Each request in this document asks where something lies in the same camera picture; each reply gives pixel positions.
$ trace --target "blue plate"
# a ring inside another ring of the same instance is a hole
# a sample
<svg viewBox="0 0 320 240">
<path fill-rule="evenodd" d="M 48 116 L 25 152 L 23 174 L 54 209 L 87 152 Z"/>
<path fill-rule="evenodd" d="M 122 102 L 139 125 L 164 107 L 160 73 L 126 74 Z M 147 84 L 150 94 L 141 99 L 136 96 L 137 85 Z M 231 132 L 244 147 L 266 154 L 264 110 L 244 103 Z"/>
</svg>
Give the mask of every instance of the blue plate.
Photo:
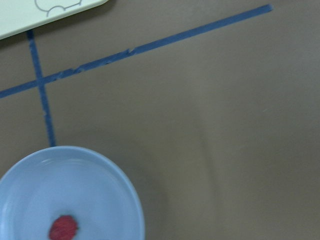
<svg viewBox="0 0 320 240">
<path fill-rule="evenodd" d="M 138 195 L 105 156 L 75 146 L 37 151 L 0 181 L 0 239 L 48 240 L 61 215 L 78 223 L 74 240 L 144 240 Z"/>
</svg>

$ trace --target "red strawberry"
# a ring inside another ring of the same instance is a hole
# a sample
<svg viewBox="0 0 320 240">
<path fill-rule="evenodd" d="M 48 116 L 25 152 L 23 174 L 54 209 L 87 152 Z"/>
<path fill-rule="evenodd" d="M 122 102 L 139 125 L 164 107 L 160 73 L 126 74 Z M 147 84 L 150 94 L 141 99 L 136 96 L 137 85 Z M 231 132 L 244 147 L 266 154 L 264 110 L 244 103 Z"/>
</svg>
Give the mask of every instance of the red strawberry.
<svg viewBox="0 0 320 240">
<path fill-rule="evenodd" d="M 70 215 L 64 215 L 55 220 L 49 232 L 51 240 L 71 240 L 77 232 L 77 222 Z"/>
</svg>

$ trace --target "printed design on tray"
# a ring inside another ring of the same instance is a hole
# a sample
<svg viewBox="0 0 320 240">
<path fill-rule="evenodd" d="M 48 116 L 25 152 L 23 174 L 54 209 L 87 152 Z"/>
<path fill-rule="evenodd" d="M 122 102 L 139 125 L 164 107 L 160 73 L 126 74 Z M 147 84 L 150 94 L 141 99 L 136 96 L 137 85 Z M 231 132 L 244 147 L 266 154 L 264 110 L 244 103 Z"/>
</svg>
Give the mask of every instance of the printed design on tray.
<svg viewBox="0 0 320 240">
<path fill-rule="evenodd" d="M 69 8 L 80 6 L 82 0 L 34 0 L 35 6 L 48 17 L 50 12 L 64 12 Z"/>
</svg>

